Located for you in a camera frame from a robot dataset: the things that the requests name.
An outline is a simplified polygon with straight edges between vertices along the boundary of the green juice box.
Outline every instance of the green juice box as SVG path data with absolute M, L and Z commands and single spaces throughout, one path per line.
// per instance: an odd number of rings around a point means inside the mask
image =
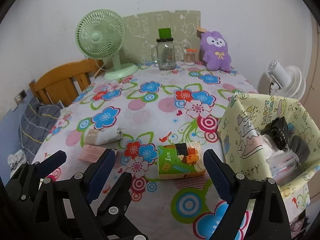
M 205 173 L 200 142 L 158 146 L 159 179 L 201 176 Z

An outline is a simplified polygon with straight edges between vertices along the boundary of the electrical outlet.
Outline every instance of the electrical outlet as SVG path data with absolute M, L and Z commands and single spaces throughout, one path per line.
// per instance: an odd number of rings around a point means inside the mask
M 19 105 L 20 102 L 22 102 L 22 100 L 24 98 L 26 98 L 27 93 L 25 90 L 22 90 L 15 98 L 14 101 L 16 102 L 17 105 Z

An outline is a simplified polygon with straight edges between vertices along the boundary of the purple plush bunny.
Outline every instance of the purple plush bunny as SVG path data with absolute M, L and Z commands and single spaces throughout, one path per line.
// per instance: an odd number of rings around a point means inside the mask
M 228 45 L 219 32 L 202 33 L 200 47 L 204 51 L 203 61 L 207 63 L 208 70 L 231 71 Z

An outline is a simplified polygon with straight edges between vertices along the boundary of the jar handle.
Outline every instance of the jar handle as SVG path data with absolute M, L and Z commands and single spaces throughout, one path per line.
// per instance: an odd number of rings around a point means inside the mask
M 156 47 L 151 48 L 151 58 L 152 58 L 152 61 L 158 63 L 158 53 L 156 51 L 157 58 L 155 59 L 155 49 Z

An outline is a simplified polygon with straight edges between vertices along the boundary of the fan base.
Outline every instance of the fan base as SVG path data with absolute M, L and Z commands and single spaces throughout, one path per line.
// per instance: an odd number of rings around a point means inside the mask
M 121 69 L 114 70 L 114 68 L 107 71 L 104 75 L 106 80 L 115 80 L 119 78 L 124 78 L 135 73 L 138 70 L 138 66 L 133 63 L 121 64 Z

